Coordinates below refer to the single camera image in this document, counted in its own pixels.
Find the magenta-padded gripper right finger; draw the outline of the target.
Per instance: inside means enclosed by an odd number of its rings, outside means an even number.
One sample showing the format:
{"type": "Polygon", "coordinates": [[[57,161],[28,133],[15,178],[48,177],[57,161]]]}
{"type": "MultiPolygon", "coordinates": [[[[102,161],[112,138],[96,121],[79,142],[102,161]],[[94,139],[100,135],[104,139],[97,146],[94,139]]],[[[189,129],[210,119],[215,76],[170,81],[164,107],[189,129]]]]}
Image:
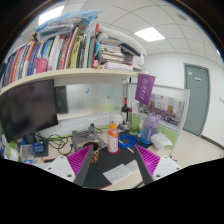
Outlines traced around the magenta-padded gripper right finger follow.
{"type": "Polygon", "coordinates": [[[169,156],[160,157],[138,145],[135,146],[134,155],[145,185],[181,170],[169,156]]]}

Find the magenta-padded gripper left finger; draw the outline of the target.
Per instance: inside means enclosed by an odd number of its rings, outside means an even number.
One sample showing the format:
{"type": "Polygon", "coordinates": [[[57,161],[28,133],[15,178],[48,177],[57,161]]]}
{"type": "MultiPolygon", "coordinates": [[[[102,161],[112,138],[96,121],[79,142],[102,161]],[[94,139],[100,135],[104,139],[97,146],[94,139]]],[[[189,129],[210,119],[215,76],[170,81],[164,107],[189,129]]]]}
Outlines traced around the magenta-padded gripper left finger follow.
{"type": "Polygon", "coordinates": [[[57,157],[45,170],[78,186],[82,186],[92,157],[93,146],[89,145],[69,156],[57,157]]]}

